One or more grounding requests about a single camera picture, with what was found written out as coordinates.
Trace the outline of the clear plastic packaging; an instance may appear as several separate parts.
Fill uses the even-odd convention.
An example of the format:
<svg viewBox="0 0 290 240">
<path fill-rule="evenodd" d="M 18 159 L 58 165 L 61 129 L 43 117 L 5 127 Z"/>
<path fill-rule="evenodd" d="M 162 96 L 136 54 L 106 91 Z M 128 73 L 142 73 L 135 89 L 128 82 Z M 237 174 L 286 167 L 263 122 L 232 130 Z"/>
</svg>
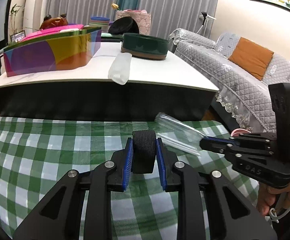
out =
<svg viewBox="0 0 290 240">
<path fill-rule="evenodd" d="M 164 144 L 192 155 L 200 155 L 200 141 L 206 134 L 165 113 L 159 113 L 155 122 L 156 137 L 161 138 Z"/>
</svg>

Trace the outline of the black fabric roll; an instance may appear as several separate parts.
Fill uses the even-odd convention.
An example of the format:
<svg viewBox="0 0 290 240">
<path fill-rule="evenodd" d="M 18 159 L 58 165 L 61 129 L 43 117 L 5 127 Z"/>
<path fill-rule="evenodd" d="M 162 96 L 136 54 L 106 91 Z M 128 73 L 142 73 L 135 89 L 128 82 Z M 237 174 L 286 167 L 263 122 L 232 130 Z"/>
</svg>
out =
<svg viewBox="0 0 290 240">
<path fill-rule="evenodd" d="M 156 134 L 152 130 L 133 131 L 133 173 L 151 174 L 156 156 Z"/>
</svg>

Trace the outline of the pink plastic basin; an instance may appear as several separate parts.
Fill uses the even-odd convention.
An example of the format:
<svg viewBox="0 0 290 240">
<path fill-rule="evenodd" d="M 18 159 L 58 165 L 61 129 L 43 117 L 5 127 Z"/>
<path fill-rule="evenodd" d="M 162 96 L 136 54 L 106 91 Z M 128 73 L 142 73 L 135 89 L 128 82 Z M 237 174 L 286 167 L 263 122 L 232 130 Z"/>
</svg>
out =
<svg viewBox="0 0 290 240">
<path fill-rule="evenodd" d="M 251 133 L 250 131 L 248 131 L 247 129 L 243 129 L 243 128 L 237 128 L 237 129 L 234 129 L 230 136 L 231 137 L 236 137 L 236 136 L 239 136 L 240 134 L 248 134 L 248 133 Z"/>
</svg>

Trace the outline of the grey quilted sofa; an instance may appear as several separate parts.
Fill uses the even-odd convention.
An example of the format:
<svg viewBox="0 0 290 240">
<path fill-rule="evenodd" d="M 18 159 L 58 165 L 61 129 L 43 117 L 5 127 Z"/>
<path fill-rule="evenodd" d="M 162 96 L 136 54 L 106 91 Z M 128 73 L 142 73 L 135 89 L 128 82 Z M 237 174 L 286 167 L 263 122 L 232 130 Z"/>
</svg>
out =
<svg viewBox="0 0 290 240">
<path fill-rule="evenodd" d="M 217 41 L 185 29 L 175 29 L 170 38 L 174 52 L 201 72 L 218 92 L 212 100 L 212 113 L 232 131 L 275 132 L 276 119 L 268 86 L 290 83 L 290 61 L 275 53 L 261 80 L 229 60 L 240 37 L 223 33 Z"/>
</svg>

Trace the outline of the white black coffee table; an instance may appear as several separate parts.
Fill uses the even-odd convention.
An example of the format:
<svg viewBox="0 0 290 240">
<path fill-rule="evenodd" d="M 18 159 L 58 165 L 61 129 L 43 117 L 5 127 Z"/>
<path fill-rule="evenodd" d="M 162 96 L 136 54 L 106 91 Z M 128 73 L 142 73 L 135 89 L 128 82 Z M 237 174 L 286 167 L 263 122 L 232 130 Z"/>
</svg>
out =
<svg viewBox="0 0 290 240">
<path fill-rule="evenodd" d="M 108 77 L 121 52 L 103 42 L 74 70 L 0 76 L 0 115 L 76 121 L 152 121 L 158 113 L 201 120 L 218 87 L 173 53 L 161 61 L 133 57 L 126 84 Z"/>
</svg>

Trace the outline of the green checkered cloth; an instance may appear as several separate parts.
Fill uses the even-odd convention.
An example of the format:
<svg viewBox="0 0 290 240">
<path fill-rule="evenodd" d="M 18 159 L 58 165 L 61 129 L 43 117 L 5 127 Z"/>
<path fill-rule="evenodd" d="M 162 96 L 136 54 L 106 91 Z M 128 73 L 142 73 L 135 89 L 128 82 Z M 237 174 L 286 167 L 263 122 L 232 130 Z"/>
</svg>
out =
<svg viewBox="0 0 290 240">
<path fill-rule="evenodd" d="M 9 236 L 67 171 L 86 172 L 155 122 L 86 122 L 0 117 L 0 226 Z M 176 239 L 178 195 L 159 172 L 132 174 L 111 195 L 114 239 Z"/>
</svg>

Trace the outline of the orange cushion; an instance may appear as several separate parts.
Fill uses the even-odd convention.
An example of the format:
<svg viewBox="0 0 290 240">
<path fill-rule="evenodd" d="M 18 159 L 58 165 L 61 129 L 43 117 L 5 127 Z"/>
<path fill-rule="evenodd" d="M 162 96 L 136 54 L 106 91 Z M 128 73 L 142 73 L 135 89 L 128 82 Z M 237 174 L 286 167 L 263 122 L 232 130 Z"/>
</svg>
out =
<svg viewBox="0 0 290 240">
<path fill-rule="evenodd" d="M 273 55 L 273 51 L 241 37 L 228 60 L 261 81 Z"/>
</svg>

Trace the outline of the dark green round container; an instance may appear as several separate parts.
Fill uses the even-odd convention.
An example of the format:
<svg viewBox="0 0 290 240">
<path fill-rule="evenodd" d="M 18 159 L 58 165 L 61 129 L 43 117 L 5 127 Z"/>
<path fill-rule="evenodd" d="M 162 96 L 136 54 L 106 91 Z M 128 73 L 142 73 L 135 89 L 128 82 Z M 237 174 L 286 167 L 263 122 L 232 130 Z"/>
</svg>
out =
<svg viewBox="0 0 290 240">
<path fill-rule="evenodd" d="M 121 52 L 149 60 L 164 60 L 169 41 L 154 36 L 125 33 L 122 37 Z"/>
</svg>

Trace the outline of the translucent plastic bottle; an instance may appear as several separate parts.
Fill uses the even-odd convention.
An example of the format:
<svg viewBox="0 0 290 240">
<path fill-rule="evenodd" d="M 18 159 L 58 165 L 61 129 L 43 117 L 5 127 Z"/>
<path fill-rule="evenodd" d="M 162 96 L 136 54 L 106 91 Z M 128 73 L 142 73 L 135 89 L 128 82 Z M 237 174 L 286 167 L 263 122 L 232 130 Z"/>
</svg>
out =
<svg viewBox="0 0 290 240">
<path fill-rule="evenodd" d="M 131 53 L 118 54 L 109 69 L 108 78 L 119 85 L 125 85 L 129 80 L 131 59 Z"/>
</svg>

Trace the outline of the grey curtain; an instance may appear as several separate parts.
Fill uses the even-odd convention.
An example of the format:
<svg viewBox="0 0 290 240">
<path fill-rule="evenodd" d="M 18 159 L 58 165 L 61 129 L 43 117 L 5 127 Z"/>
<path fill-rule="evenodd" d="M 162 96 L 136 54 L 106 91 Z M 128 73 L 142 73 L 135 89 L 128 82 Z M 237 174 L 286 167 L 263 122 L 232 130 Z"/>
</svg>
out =
<svg viewBox="0 0 290 240">
<path fill-rule="evenodd" d="M 176 28 L 196 32 L 202 23 L 200 15 L 214 15 L 218 0 L 47 0 L 45 13 L 66 14 L 69 23 L 88 24 L 90 17 L 114 19 L 116 3 L 121 10 L 146 10 L 151 15 L 152 36 L 167 38 Z"/>
</svg>

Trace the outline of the pink patterned basket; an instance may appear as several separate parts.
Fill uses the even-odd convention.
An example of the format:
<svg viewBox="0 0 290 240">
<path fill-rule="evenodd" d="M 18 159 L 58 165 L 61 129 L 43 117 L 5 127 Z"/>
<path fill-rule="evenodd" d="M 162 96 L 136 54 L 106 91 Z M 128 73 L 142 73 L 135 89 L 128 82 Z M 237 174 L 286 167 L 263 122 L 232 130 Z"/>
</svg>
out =
<svg viewBox="0 0 290 240">
<path fill-rule="evenodd" d="M 123 17 L 131 17 L 137 23 L 140 34 L 149 35 L 151 30 L 152 16 L 146 10 L 118 10 L 115 20 Z"/>
</svg>

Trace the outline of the black bowl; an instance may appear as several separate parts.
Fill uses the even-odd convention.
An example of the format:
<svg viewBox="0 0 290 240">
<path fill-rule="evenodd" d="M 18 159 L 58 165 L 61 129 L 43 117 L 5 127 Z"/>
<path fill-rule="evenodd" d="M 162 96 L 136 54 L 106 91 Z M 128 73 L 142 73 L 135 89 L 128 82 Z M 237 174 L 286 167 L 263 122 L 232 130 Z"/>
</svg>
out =
<svg viewBox="0 0 290 240">
<path fill-rule="evenodd" d="M 125 33 L 139 34 L 139 27 L 132 17 L 122 17 L 117 19 L 110 26 L 108 33 L 111 35 L 123 35 Z"/>
</svg>

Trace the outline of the stacked coloured bowls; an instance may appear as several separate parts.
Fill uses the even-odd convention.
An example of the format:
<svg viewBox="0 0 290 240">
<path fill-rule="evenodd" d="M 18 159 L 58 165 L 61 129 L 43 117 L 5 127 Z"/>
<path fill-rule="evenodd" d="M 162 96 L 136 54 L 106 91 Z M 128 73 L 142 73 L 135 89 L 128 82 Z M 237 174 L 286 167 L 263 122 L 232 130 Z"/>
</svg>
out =
<svg viewBox="0 0 290 240">
<path fill-rule="evenodd" d="M 99 17 L 99 16 L 91 16 L 89 26 L 90 27 L 100 27 L 102 32 L 107 33 L 109 30 L 110 18 L 107 17 Z"/>
</svg>

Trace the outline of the colourful tin box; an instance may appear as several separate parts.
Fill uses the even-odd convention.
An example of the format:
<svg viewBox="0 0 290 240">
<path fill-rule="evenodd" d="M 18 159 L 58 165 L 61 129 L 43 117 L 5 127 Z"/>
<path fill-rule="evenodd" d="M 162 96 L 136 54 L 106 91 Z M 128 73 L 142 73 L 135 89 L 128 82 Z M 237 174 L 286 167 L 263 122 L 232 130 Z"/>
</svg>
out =
<svg viewBox="0 0 290 240">
<path fill-rule="evenodd" d="M 101 28 L 58 32 L 15 43 L 3 50 L 8 77 L 85 66 L 101 47 Z"/>
</svg>

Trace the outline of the red brown figurine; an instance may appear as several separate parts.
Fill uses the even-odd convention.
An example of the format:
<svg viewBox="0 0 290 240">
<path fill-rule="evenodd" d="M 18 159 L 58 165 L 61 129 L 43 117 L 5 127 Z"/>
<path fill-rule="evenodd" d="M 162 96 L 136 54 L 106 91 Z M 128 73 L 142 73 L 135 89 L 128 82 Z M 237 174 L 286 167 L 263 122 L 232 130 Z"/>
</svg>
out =
<svg viewBox="0 0 290 240">
<path fill-rule="evenodd" d="M 52 17 L 51 15 L 46 15 L 44 20 L 40 26 L 40 30 L 62 27 L 68 25 L 68 21 L 66 19 L 66 14 L 61 14 L 59 17 Z"/>
</svg>

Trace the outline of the white standing air conditioner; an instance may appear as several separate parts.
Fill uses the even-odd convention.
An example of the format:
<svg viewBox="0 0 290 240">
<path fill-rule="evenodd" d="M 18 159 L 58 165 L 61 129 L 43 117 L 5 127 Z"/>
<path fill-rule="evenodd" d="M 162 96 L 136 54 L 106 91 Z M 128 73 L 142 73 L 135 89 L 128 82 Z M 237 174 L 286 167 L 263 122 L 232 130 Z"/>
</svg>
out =
<svg viewBox="0 0 290 240">
<path fill-rule="evenodd" d="M 46 15 L 47 0 L 26 0 L 23 18 L 23 28 L 26 35 L 39 29 Z"/>
</svg>

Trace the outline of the small photo frame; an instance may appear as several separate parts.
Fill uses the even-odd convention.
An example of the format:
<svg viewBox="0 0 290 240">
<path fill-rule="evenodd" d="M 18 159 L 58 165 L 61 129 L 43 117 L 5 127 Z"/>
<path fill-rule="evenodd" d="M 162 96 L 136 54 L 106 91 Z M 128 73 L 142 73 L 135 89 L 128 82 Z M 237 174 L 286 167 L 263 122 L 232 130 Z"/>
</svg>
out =
<svg viewBox="0 0 290 240">
<path fill-rule="evenodd" d="M 20 31 L 18 33 L 15 33 L 15 34 L 10 35 L 10 41 L 12 43 L 14 43 L 14 42 L 20 42 L 25 37 L 26 37 L 26 33 L 25 33 L 24 30 L 22 30 L 22 31 Z"/>
</svg>

